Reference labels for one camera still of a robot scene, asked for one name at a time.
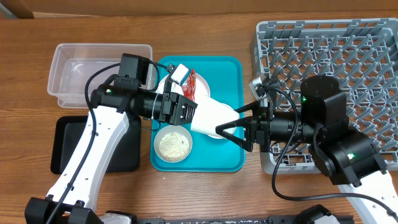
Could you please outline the pile of rice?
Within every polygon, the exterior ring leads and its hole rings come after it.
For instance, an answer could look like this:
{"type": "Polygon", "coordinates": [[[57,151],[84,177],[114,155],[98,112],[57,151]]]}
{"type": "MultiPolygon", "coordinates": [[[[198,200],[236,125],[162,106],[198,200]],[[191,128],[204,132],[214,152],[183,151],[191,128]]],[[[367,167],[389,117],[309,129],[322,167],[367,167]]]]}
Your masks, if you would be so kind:
{"type": "Polygon", "coordinates": [[[166,161],[180,161],[190,152],[189,141],[180,133],[168,133],[159,143],[159,152],[166,161]]]}

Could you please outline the clear plastic bin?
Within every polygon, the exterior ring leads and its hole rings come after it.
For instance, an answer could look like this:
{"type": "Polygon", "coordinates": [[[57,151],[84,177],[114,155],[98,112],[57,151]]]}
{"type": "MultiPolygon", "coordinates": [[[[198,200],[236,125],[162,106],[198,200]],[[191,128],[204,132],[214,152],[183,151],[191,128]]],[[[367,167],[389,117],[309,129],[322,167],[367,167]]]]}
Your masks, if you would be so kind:
{"type": "Polygon", "coordinates": [[[119,63],[122,54],[153,59],[147,44],[59,44],[50,66],[47,92],[62,108],[86,109],[84,89],[89,77],[104,67],[119,63]]]}

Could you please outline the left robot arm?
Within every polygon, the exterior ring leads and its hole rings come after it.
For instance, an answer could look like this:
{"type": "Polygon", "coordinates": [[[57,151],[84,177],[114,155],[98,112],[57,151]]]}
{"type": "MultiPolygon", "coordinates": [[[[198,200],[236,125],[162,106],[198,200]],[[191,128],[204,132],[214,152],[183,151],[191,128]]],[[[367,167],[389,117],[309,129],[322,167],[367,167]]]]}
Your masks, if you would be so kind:
{"type": "Polygon", "coordinates": [[[130,213],[95,213],[103,177],[114,151],[127,133],[130,118],[142,116],[159,123],[182,125],[192,122],[197,104],[171,90],[182,85],[190,69],[168,65],[162,93],[143,89],[150,65],[161,65],[132,54],[123,54],[115,66],[117,74],[107,78],[93,92],[84,91],[89,109],[85,129],[56,183],[45,198],[32,197],[25,208],[27,223],[136,223],[130,213]]]}

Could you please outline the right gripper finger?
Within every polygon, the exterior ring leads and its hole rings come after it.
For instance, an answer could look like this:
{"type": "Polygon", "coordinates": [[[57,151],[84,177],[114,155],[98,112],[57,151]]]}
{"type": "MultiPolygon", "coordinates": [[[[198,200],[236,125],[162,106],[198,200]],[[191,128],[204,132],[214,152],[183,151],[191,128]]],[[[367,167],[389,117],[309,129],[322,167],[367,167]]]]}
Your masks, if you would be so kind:
{"type": "Polygon", "coordinates": [[[215,128],[216,134],[221,137],[235,143],[241,149],[244,149],[247,152],[253,151],[253,142],[252,142],[252,116],[237,119],[234,121],[230,121],[225,124],[218,125],[215,128]],[[239,138],[234,134],[230,133],[230,129],[237,130],[238,128],[243,129],[243,138],[239,138]]]}
{"type": "Polygon", "coordinates": [[[252,111],[254,113],[258,110],[259,105],[260,105],[260,101],[253,101],[252,103],[246,104],[240,108],[235,109],[235,112],[243,113],[246,111],[252,111]]]}

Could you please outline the small white cup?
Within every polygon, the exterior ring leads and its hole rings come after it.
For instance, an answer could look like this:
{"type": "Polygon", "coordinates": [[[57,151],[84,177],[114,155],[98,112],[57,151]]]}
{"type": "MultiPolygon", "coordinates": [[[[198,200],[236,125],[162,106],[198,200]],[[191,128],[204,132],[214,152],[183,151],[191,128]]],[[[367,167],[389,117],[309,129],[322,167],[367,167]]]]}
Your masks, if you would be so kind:
{"type": "Polygon", "coordinates": [[[230,106],[209,96],[199,95],[195,98],[195,103],[198,106],[191,122],[191,131],[206,134],[212,138],[223,139],[216,133],[216,127],[240,118],[239,113],[230,106]]]}

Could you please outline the large white plate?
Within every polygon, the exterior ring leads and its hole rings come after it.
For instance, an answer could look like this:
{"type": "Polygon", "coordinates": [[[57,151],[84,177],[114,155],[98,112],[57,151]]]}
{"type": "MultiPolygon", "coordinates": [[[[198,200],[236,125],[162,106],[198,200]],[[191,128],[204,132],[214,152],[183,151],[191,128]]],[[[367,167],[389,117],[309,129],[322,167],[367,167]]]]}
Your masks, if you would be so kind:
{"type": "MultiPolygon", "coordinates": [[[[155,91],[156,93],[163,94],[164,90],[164,85],[165,85],[165,80],[167,79],[167,76],[163,77],[161,79],[158,89],[155,91]]],[[[176,83],[172,84],[172,92],[176,92],[178,94],[183,94],[183,90],[181,86],[178,86],[176,83]]],[[[196,87],[195,87],[195,93],[194,93],[194,98],[198,96],[210,96],[210,87],[208,86],[206,80],[199,74],[196,74],[196,87]]]]}

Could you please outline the pink white bowl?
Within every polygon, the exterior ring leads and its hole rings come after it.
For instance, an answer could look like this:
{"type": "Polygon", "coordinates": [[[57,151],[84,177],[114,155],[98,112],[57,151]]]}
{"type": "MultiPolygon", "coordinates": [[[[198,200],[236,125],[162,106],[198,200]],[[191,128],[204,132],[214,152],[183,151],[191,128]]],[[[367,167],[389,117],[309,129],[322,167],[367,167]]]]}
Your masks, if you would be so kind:
{"type": "MultiPolygon", "coordinates": [[[[234,110],[230,105],[227,105],[226,103],[221,103],[221,104],[224,105],[225,107],[231,109],[231,110],[234,110]]],[[[223,136],[214,136],[214,135],[210,135],[210,134],[207,134],[207,136],[209,136],[209,137],[211,137],[213,139],[225,139],[223,136]]]]}

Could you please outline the grey bowl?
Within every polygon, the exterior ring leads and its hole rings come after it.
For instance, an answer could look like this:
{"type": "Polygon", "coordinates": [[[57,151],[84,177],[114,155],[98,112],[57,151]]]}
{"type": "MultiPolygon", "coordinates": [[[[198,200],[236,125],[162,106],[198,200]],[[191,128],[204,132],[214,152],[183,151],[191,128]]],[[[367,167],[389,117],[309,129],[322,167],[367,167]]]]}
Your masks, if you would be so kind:
{"type": "Polygon", "coordinates": [[[166,134],[171,133],[171,132],[180,133],[180,134],[184,135],[184,136],[188,139],[189,145],[190,145],[190,152],[191,152],[192,147],[193,147],[193,139],[192,139],[192,137],[191,137],[191,134],[190,134],[184,127],[182,127],[182,126],[173,126],[173,125],[165,126],[164,128],[160,129],[160,130],[158,131],[158,133],[155,135],[154,143],[153,143],[155,153],[156,153],[163,161],[165,161],[165,162],[171,162],[171,161],[166,161],[166,160],[160,155],[160,152],[159,152],[159,143],[160,143],[161,139],[162,139],[166,134]]]}

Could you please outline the red ketchup packet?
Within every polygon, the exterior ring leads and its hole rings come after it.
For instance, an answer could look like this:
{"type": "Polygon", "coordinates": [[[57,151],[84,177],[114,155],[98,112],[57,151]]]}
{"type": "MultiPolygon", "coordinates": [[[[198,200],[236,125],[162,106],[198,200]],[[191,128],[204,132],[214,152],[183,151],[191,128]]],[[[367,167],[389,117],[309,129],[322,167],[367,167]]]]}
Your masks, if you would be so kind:
{"type": "Polygon", "coordinates": [[[182,85],[183,95],[191,101],[195,101],[196,90],[196,72],[194,69],[190,71],[189,76],[182,85]]]}

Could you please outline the teal serving tray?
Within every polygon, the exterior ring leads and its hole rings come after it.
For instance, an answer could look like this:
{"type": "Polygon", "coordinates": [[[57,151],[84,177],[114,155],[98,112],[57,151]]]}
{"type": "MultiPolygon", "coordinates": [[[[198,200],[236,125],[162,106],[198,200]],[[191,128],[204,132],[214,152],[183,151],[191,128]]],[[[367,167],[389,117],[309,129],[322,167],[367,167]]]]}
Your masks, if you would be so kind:
{"type": "MultiPolygon", "coordinates": [[[[184,64],[201,75],[210,87],[210,96],[233,109],[244,105],[243,69],[238,59],[231,56],[166,56],[163,65],[184,64]]],[[[156,132],[151,134],[150,161],[164,172],[236,172],[246,159],[244,149],[227,139],[215,139],[190,131],[193,147],[186,159],[165,162],[154,149],[156,132]]]]}

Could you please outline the black tray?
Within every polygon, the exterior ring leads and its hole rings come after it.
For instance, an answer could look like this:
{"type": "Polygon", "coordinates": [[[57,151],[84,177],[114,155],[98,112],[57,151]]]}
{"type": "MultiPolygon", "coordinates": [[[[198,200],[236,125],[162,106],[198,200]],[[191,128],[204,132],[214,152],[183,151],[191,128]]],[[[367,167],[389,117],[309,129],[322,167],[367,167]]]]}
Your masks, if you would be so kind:
{"type": "MultiPolygon", "coordinates": [[[[57,121],[50,164],[53,174],[61,174],[65,170],[83,134],[87,119],[87,115],[64,116],[57,121]]],[[[107,173],[136,170],[140,163],[140,146],[141,119],[136,116],[129,118],[129,127],[114,151],[107,173]]]]}

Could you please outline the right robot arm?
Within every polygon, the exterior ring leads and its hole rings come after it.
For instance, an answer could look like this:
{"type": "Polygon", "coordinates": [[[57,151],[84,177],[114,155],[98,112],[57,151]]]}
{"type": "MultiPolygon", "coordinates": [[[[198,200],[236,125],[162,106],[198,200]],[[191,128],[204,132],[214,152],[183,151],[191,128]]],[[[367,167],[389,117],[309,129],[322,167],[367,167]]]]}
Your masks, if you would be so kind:
{"type": "Polygon", "coordinates": [[[364,223],[397,221],[397,193],[386,162],[370,138],[349,125],[346,96],[336,78],[305,79],[301,104],[290,112],[276,109],[277,96],[284,94],[278,79],[254,85],[254,92],[258,100],[238,109],[252,115],[218,125],[218,135],[246,151],[255,144],[269,152],[272,142],[307,143],[317,169],[339,189],[315,200],[347,198],[364,223]]]}

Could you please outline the grey dishwasher rack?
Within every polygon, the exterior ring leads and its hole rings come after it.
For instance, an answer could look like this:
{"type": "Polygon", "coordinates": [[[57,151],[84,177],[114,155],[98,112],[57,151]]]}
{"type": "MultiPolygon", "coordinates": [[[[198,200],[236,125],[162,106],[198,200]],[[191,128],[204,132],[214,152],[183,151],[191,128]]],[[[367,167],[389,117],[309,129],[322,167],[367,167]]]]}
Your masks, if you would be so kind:
{"type": "Polygon", "coordinates": [[[300,84],[314,75],[338,80],[351,126],[367,134],[390,171],[397,170],[397,19],[263,21],[250,43],[253,80],[259,94],[278,78],[285,95],[275,103],[290,111],[300,103],[300,84]]]}

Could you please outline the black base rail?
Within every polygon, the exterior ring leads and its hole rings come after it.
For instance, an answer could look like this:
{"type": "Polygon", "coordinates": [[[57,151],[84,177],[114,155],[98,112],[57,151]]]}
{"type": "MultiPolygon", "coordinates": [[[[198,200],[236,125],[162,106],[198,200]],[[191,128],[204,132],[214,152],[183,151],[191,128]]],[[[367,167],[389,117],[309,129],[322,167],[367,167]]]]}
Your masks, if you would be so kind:
{"type": "Polygon", "coordinates": [[[165,220],[163,218],[137,219],[138,224],[293,224],[295,215],[268,216],[266,218],[219,218],[165,220]]]}

